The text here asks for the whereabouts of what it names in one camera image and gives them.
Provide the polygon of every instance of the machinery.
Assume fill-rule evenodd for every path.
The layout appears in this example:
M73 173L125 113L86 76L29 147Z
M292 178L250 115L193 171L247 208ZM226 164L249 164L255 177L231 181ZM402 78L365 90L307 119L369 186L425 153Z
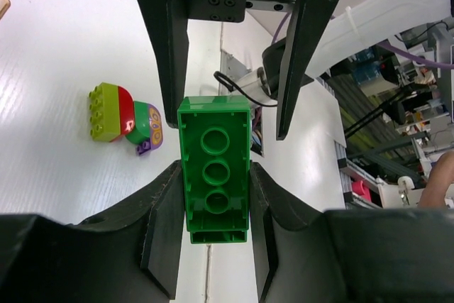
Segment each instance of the machinery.
M309 77L365 45L449 15L452 1L371 0L330 21L337 2L138 0L156 54L167 123L178 127L188 18L240 22L246 8L292 10L286 40L263 55L269 95L278 105L276 137L284 139ZM402 9L408 23L397 19ZM183 184L177 160L149 185L76 226L32 214L0 216L0 302L174 299ZM256 162L250 163L248 184L259 302L454 300L451 214L321 213L281 188Z

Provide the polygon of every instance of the pink object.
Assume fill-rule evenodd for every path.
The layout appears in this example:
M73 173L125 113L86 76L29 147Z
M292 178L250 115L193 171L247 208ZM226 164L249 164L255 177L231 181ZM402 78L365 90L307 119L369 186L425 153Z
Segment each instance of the pink object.
M370 191L369 189L364 185L363 181L355 181L352 183L352 190L353 193L356 193L360 197L363 197L364 199L370 200Z

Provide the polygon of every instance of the zip tie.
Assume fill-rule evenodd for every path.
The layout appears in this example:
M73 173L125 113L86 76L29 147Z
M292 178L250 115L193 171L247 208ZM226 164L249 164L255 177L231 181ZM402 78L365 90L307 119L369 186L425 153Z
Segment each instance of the zip tie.
M345 8L345 14L347 15L348 21L350 22L350 25L351 25L353 31L356 33L356 36L360 40L360 42L361 42L362 46L364 47L364 49L369 48L369 45L366 44L364 38L360 35L360 31L358 31L358 28L356 27L355 21L353 20L352 8L347 6Z

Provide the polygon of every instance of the lime green duplo brick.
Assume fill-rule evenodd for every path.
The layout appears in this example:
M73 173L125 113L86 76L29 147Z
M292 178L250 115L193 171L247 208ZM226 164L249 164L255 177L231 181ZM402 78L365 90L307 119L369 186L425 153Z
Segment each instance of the lime green duplo brick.
M134 101L135 126L126 138L136 145L150 138L150 114L148 103Z
M118 138L121 134L118 87L103 82L89 93L89 99L90 136L104 142Z
M250 107L244 96L186 97L178 109L187 230L192 243L245 242Z

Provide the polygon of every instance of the cable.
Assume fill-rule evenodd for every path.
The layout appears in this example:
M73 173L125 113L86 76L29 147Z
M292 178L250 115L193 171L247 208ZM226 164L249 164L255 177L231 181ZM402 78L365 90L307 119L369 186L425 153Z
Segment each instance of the cable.
M412 55L411 53L408 53L407 51L403 51L399 48L396 48L395 46L389 44L389 42L386 42L386 41L378 43L377 45L380 46L381 48L384 48L385 50L391 51L392 53L395 53L397 55L401 55L402 57L405 57L409 60L413 60L414 62L417 62L421 65L425 65L427 67L436 67L436 68L440 68L440 69L454 70L453 64L434 62L432 60L427 60L426 58Z
M258 121L260 120L260 117L262 116L262 109L261 108L257 108L257 110L255 111L255 118L254 118L254 122L253 122L253 130L255 129L255 127L257 126L258 124Z
M427 31L429 31L432 27L437 26L438 24L443 24L443 25L446 27L446 30L449 31L449 25L448 25L446 22L444 22L444 21L438 21L438 22L436 22L436 23L430 25L426 30L424 30L422 33L420 33L420 34L417 35L416 37L410 38L410 39L408 39L408 40L403 40L403 39L401 39L398 35L395 35L395 37L396 37L397 40L400 41L400 42L403 42L403 43L410 43L411 41L416 40L416 39L418 39L419 37L421 37L424 33L427 33Z
M434 152L438 151L438 144L435 142L435 139L437 138L437 135L439 133L452 133L451 127L447 127L446 129L443 129L442 131L437 131L435 134L430 135L429 141L431 142L431 144L433 146Z
M274 34L273 37L272 37L271 44L276 43L277 36L280 34L280 32L281 32L281 30L282 30L282 27L284 26L284 24L285 24L285 22L287 21L287 19L290 17L290 14L292 14L292 12L287 12L287 13L285 14L284 18L281 20L281 22L280 22L279 25L277 26L276 32L275 32L275 34Z
M255 103L257 104L258 106L266 106L266 107L269 107L269 108L272 108L272 107L275 107L277 106L277 104L263 104L263 103L260 103L259 101L256 101L254 100L252 97L250 97L248 94L246 94L244 92L244 90L241 89L241 87L239 85L237 85L234 81L232 81L230 78L228 78L227 76L225 76L225 74L223 74L222 72L219 72L219 71L216 71L214 73L214 78L219 82L221 83L223 86L225 86L227 88L228 91L232 92L233 89L236 89L238 90L238 92L244 96L246 96L246 98L251 101L252 103Z

